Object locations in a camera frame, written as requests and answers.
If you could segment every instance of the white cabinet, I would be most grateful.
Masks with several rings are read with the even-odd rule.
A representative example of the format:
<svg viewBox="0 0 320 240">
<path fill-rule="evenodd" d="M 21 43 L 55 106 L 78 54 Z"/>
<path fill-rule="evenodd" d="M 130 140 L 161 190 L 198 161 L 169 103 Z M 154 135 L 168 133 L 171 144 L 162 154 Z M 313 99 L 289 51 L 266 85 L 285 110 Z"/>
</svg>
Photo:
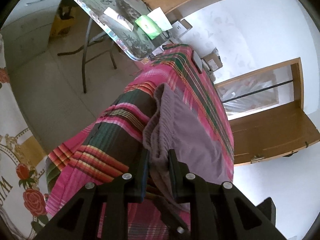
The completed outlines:
<svg viewBox="0 0 320 240">
<path fill-rule="evenodd" d="M 47 49 L 51 25 L 61 0 L 20 0 L 0 33 L 9 72 Z"/>
</svg>

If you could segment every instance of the purple-gray cloth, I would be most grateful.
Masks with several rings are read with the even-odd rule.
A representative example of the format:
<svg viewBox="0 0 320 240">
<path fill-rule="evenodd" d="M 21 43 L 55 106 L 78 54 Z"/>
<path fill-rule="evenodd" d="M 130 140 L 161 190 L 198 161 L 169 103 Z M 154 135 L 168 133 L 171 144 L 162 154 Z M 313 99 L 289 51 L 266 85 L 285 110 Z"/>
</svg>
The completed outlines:
<svg viewBox="0 0 320 240">
<path fill-rule="evenodd" d="M 154 99 L 157 111 L 143 130 L 143 146 L 150 152 L 150 175 L 163 195 L 176 204 L 168 169 L 169 149 L 175 150 L 178 161 L 186 163 L 190 172 L 207 182 L 230 181 L 220 142 L 209 137 L 196 114 L 182 101 L 182 95 L 163 83 L 155 89 Z M 186 205 L 180 208 L 188 210 Z"/>
</svg>

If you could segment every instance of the drawer handle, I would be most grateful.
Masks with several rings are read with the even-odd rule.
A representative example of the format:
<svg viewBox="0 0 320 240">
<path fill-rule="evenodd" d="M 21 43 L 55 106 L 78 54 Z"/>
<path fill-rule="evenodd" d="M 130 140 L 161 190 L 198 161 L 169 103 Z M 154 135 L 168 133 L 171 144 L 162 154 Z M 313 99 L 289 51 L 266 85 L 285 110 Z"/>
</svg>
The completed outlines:
<svg viewBox="0 0 320 240">
<path fill-rule="evenodd" d="M 28 5 L 30 5 L 30 4 L 37 3 L 37 2 L 42 2 L 42 1 L 44 1 L 44 0 L 38 0 L 38 1 L 34 1 L 34 2 L 28 2 L 28 3 L 26 3 L 26 6 L 28 6 Z"/>
</svg>

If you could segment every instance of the gray floor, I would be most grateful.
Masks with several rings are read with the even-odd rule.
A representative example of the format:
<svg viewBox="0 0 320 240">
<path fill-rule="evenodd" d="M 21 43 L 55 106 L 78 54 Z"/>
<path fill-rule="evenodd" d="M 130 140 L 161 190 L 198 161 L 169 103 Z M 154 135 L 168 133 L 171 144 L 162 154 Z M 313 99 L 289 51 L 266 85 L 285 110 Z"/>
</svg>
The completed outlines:
<svg viewBox="0 0 320 240">
<path fill-rule="evenodd" d="M 46 152 L 93 122 L 139 71 L 133 61 L 114 48 L 118 69 L 113 68 L 109 53 L 89 62 L 86 65 L 87 93 L 84 94 L 82 52 L 57 57 L 57 53 L 75 50 L 84 43 L 89 17 L 78 10 L 76 19 L 68 36 L 51 40 L 46 52 L 10 75 L 19 107 Z M 95 25 L 92 36 L 100 31 Z M 87 58 L 103 52 L 110 44 L 111 40 L 106 40 L 90 47 Z"/>
</svg>

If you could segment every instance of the black rod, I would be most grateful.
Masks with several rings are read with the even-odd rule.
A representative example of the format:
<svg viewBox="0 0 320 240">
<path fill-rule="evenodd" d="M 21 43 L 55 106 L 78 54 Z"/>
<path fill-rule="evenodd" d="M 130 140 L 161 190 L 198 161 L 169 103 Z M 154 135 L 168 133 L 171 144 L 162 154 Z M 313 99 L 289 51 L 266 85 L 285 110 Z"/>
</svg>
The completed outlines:
<svg viewBox="0 0 320 240">
<path fill-rule="evenodd" d="M 250 96 L 250 95 L 253 95 L 253 94 L 256 94 L 256 93 L 259 93 L 259 92 L 268 90 L 268 89 L 271 89 L 271 88 L 276 88 L 276 87 L 279 87 L 279 86 L 281 86 L 281 85 L 285 85 L 285 84 L 291 83 L 292 81 L 293 81 L 293 80 L 288 80 L 288 81 L 285 81 L 285 82 L 282 82 L 282 83 L 273 85 L 273 86 L 271 86 L 271 87 L 262 88 L 262 89 L 260 89 L 260 90 L 254 91 L 254 92 L 250 92 L 250 93 L 244 94 L 244 95 L 242 95 L 242 96 L 238 96 L 238 97 L 235 97 L 235 98 L 228 99 L 228 100 L 226 100 L 226 101 L 222 101 L 222 103 L 227 103 L 227 102 L 230 102 L 230 101 L 233 101 L 233 100 L 236 100 L 236 99 L 239 99 L 239 98 L 244 98 L 244 97 L 247 97 L 247 96 Z"/>
</svg>

